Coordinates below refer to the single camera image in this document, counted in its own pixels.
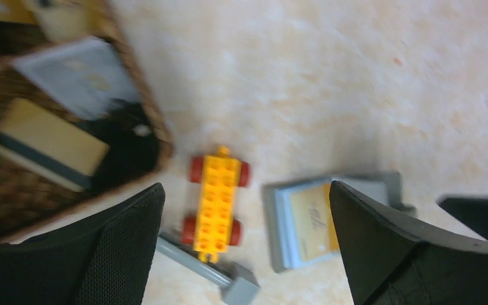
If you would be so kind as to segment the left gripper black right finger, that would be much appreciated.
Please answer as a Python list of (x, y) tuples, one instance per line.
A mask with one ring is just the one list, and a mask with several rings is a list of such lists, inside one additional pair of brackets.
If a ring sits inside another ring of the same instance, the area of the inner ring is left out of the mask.
[(355, 304), (488, 304), (488, 241), (433, 226), (342, 182), (330, 207)]

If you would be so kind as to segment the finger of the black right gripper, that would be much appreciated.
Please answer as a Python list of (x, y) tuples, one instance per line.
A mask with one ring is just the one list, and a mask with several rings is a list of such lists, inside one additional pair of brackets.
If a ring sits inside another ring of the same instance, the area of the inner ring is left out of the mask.
[(488, 196), (445, 196), (438, 206), (488, 240)]

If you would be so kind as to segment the gold striped credit card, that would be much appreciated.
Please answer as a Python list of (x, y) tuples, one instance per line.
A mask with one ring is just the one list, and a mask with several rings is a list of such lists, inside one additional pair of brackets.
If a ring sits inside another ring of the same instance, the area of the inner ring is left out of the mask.
[(90, 189), (109, 145), (25, 98), (0, 120), (0, 156), (66, 189)]

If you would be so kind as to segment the black VIP credit card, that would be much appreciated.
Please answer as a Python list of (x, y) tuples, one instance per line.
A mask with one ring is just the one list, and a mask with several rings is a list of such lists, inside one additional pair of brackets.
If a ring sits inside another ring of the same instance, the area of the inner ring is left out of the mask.
[(109, 145), (88, 194), (102, 194), (154, 169), (159, 140), (140, 103), (112, 99), (109, 112), (98, 120), (85, 121), (84, 129)]

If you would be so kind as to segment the grey card holder wallet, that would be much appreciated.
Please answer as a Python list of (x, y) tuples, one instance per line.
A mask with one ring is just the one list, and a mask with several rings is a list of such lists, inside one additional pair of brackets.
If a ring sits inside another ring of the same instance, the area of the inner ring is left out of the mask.
[(271, 264), (276, 273), (308, 267), (331, 257), (339, 251), (311, 262), (301, 262), (296, 242), (294, 220), (289, 195), (317, 184), (343, 182), (366, 196), (408, 214), (416, 216), (416, 208), (402, 201), (402, 176), (398, 171), (330, 174), (319, 177), (278, 182), (263, 189), (264, 207), (269, 229)]

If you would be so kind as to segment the brown woven divided basket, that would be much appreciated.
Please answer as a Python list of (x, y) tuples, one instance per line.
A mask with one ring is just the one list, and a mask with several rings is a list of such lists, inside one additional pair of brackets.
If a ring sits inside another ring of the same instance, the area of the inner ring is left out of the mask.
[(165, 119), (113, 1), (100, 29), (53, 41), (0, 21), (0, 243), (162, 172)]

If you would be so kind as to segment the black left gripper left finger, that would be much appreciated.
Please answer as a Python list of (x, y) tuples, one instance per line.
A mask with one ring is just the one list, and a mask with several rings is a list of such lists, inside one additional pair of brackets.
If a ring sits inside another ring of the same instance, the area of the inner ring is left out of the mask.
[(140, 304), (165, 202), (159, 183), (18, 244), (0, 244), (0, 304)]

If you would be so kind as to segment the grey plastic toy bolt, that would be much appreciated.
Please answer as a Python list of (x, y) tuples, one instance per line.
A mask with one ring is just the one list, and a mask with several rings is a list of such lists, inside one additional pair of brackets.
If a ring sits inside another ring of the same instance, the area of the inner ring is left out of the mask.
[(224, 269), (214, 263), (201, 262), (197, 255), (169, 234), (158, 235), (156, 250), (217, 285), (225, 304), (251, 304), (261, 290), (251, 270), (238, 263)]

